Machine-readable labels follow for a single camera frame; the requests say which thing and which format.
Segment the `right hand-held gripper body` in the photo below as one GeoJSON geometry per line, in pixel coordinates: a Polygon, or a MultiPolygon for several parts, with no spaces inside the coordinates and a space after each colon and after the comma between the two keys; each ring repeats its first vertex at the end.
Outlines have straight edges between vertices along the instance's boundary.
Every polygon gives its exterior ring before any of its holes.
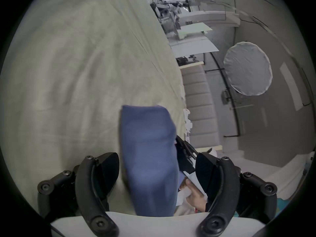
{"type": "MultiPolygon", "coordinates": [[[[192,174],[188,174],[188,173],[184,172],[184,174],[186,174],[186,176],[184,176],[184,178],[185,178],[185,177],[188,177],[188,179],[190,179],[190,180],[198,187],[198,189],[204,194],[205,200],[207,200],[206,194],[205,194],[205,192],[203,191],[203,189],[202,189],[202,187],[201,187],[201,185],[200,185],[200,183],[199,183],[199,181],[198,181],[198,179],[197,179],[196,173],[193,172],[192,174]]],[[[182,205],[182,204],[186,201],[186,197],[189,196],[190,193],[191,193],[191,192],[190,192],[190,190],[189,190],[188,188],[185,188],[185,189],[182,190],[182,191],[179,191],[179,188],[178,188],[178,194],[177,194],[177,202],[176,202],[176,205],[177,205],[177,206],[182,205]]]]}

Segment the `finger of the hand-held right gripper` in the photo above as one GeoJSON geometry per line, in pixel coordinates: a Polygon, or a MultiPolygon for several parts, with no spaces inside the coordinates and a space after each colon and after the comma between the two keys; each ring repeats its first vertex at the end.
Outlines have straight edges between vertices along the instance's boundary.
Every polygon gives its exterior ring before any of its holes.
{"type": "Polygon", "coordinates": [[[179,170],[188,174],[195,172],[195,167],[193,166],[192,161],[192,159],[196,160],[198,154],[195,148],[193,148],[187,141],[182,140],[179,136],[176,136],[175,146],[179,170]]]}

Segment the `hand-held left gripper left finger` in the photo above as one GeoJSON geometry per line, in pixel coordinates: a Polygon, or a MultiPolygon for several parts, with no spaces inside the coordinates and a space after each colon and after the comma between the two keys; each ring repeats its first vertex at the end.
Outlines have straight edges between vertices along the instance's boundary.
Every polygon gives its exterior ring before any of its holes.
{"type": "Polygon", "coordinates": [[[119,167],[117,153],[86,156],[72,171],[41,181],[37,186],[40,216],[51,223],[81,215],[96,236],[118,237],[119,228],[107,215],[107,197],[118,179],[119,167]]]}

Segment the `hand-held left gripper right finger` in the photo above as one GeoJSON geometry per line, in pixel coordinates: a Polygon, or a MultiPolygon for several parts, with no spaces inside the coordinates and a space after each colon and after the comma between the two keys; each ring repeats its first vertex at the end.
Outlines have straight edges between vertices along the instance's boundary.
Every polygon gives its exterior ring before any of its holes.
{"type": "Polygon", "coordinates": [[[229,157],[199,153],[195,173],[209,203],[205,210],[209,214],[197,227],[198,237],[220,236],[235,212],[263,224],[275,217],[277,186],[251,172],[242,172],[229,157]]]}

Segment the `person's right hand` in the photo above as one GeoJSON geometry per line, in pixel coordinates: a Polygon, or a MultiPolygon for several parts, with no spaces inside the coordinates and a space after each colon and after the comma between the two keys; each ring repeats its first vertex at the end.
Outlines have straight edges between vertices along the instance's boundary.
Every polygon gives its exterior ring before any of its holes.
{"type": "Polygon", "coordinates": [[[182,181],[179,191],[182,191],[185,188],[188,188],[191,192],[190,195],[186,197],[186,201],[198,211],[206,212],[207,200],[205,200],[204,194],[190,179],[188,179],[188,177],[185,177],[182,181]]]}

